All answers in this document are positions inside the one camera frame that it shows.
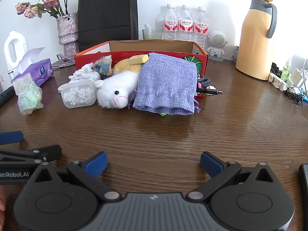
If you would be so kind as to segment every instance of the yellow eraser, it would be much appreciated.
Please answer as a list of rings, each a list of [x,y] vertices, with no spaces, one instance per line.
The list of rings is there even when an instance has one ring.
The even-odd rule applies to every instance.
[[[148,55],[134,55],[128,59],[129,64],[143,64],[149,60]]]

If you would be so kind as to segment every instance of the white astronaut figurine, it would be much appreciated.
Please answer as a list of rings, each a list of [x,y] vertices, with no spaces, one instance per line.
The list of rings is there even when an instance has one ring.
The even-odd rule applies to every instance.
[[[208,42],[214,46],[207,49],[210,54],[209,58],[215,61],[224,61],[221,56],[224,55],[222,48],[228,43],[226,35],[219,30],[214,30],[208,35]]]

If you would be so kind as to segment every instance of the white stuffed animal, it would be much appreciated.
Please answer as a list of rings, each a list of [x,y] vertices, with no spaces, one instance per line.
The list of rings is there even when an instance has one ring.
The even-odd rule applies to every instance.
[[[95,81],[98,104],[103,108],[125,108],[129,96],[138,87],[139,73],[123,71],[105,80]],[[130,102],[135,99],[133,93]]]

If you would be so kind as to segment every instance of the wood grain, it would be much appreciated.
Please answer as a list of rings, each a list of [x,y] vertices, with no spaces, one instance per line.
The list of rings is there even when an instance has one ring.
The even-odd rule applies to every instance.
[[[299,108],[270,83],[235,69],[231,61],[209,61],[206,77],[223,91],[199,99],[201,112],[165,116],[135,109],[102,109],[98,105],[66,108],[57,88],[74,67],[55,71],[43,86],[44,108],[21,116],[17,97],[0,108],[0,131],[22,131],[21,143],[5,148],[31,149],[60,144],[57,165],[86,160],[106,151],[109,165],[102,180],[125,192],[184,194],[209,179],[199,165],[210,151],[224,161],[245,166],[270,164],[295,204],[288,230],[303,229],[303,206],[298,167],[307,162],[308,107]],[[13,203],[22,186],[5,186],[5,231],[17,231]]]

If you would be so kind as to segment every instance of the thermos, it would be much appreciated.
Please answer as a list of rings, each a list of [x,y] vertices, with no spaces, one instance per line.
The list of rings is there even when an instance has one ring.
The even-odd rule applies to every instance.
[[[277,9],[272,0],[251,0],[242,26],[235,67],[252,77],[268,80],[275,48]]]
[[[12,60],[12,56],[10,53],[9,45],[12,44],[16,53],[16,61]],[[4,56],[7,62],[7,72],[9,73],[9,77],[12,79],[18,75],[17,66],[25,53],[28,51],[27,40],[21,33],[17,33],[16,30],[10,32],[9,37],[4,43]]]

